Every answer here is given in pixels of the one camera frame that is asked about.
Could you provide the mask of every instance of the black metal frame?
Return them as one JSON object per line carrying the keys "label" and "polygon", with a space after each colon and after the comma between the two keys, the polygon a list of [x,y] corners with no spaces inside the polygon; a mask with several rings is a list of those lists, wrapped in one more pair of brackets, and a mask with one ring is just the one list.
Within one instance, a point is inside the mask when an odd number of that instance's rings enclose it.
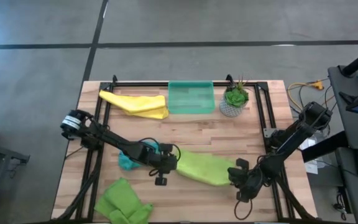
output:
{"label": "black metal frame", "polygon": [[[230,84],[232,82],[233,82],[232,77],[230,75],[227,75],[226,81],[218,81],[218,82],[213,82],[213,83],[214,83],[214,86],[228,86],[228,84]],[[125,86],[166,86],[167,87],[168,82],[118,82],[116,76],[113,76],[113,81],[112,82],[102,82],[100,84],[99,90],[109,89],[110,92],[113,92],[114,87],[125,87]],[[265,100],[266,100],[266,105],[267,105],[267,113],[268,113],[268,118],[270,121],[270,128],[276,128],[276,123],[275,123],[275,118],[274,118],[274,113],[273,113],[273,106],[272,106],[272,102],[270,100],[269,87],[267,85],[267,82],[247,82],[245,84],[245,86],[251,87],[255,91],[261,133],[263,133],[263,130],[265,128],[267,128],[267,125],[266,125],[265,114],[264,114],[264,109],[263,109],[263,105],[262,105],[262,98],[260,95],[260,91],[263,91],[264,95],[265,95]],[[102,98],[98,97],[98,100],[96,102],[96,109],[95,109],[95,113],[94,113],[94,117],[95,117],[96,121],[100,119],[100,111],[101,111],[102,102],[103,102]],[[103,118],[103,125],[108,124],[109,111],[110,111],[110,104],[106,103],[106,108],[105,108],[104,118]],[[263,134],[262,134],[262,137],[264,138],[265,151],[266,151],[266,153],[268,153],[268,147],[266,146],[267,145],[266,138]],[[90,149],[90,150],[88,150],[88,153],[86,155],[83,178],[81,181],[81,191],[83,192],[84,197],[85,197],[85,192],[87,192],[88,188],[90,187],[90,185],[88,184],[86,186],[86,187],[88,187],[87,189],[83,188],[85,186],[85,183],[89,182],[91,161],[92,161],[93,153],[94,153],[94,150]],[[95,169],[98,169],[98,170],[96,170],[96,173],[97,173],[96,177],[94,177],[92,180],[92,190],[91,190],[88,214],[87,214],[86,218],[82,218],[84,197],[81,197],[80,201],[76,205],[76,215],[75,215],[76,221],[92,222],[92,220],[93,220],[93,207],[96,203],[96,193],[98,191],[99,173],[100,173],[100,169],[101,169],[102,158],[103,158],[103,147],[101,147],[101,149],[97,150],[96,163],[94,165],[94,170]],[[287,174],[285,172],[285,169],[281,170],[280,175],[283,177],[284,182],[288,185]],[[275,182],[272,184],[272,193],[273,193],[273,199],[274,199],[277,218],[278,218],[278,220],[281,220],[284,217],[283,217],[283,211],[282,211],[282,206],[281,206],[281,201],[280,201],[280,195],[278,192],[278,187]],[[286,200],[286,204],[287,204],[289,218],[295,218],[293,206],[288,199]]]}

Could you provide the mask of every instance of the lime green cloth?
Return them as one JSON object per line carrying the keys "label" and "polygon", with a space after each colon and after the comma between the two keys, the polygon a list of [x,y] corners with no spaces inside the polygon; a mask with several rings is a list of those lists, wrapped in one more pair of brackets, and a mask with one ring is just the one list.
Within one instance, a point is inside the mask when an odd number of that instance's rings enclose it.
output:
{"label": "lime green cloth", "polygon": [[153,206],[143,205],[128,181],[120,178],[104,192],[94,209],[114,224],[147,224]]}
{"label": "lime green cloth", "polygon": [[230,184],[227,168],[235,166],[233,161],[212,154],[194,153],[181,149],[177,172],[206,184],[223,186]]}

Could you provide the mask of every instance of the yellow cable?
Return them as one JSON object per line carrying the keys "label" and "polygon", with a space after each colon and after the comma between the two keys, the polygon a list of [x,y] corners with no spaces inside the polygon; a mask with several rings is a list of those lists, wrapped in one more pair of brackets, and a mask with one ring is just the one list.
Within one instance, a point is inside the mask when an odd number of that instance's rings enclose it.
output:
{"label": "yellow cable", "polygon": [[297,106],[298,108],[299,108],[299,110],[302,110],[302,107],[298,104],[298,103],[296,103],[295,102],[295,100],[292,98],[292,96],[291,96],[291,86],[293,86],[293,85],[310,85],[310,84],[307,84],[307,83],[292,83],[288,88],[287,88],[287,94],[288,94],[288,96],[290,97],[290,100],[291,100],[291,102],[295,105],[295,106]]}

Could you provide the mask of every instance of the teal plastic container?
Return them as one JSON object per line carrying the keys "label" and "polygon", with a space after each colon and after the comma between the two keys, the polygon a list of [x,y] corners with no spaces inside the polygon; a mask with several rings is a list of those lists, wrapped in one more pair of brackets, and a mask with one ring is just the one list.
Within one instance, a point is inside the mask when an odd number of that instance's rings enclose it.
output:
{"label": "teal plastic container", "polygon": [[212,81],[169,81],[168,110],[171,114],[208,114],[215,110]]}

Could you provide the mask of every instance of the yellow cloth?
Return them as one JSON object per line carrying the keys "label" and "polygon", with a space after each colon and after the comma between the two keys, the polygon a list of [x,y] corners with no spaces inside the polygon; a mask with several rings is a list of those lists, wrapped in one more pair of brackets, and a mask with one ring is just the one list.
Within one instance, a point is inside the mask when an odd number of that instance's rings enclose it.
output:
{"label": "yellow cloth", "polygon": [[169,112],[164,96],[118,96],[101,90],[99,96],[124,110],[126,115],[164,119]]}

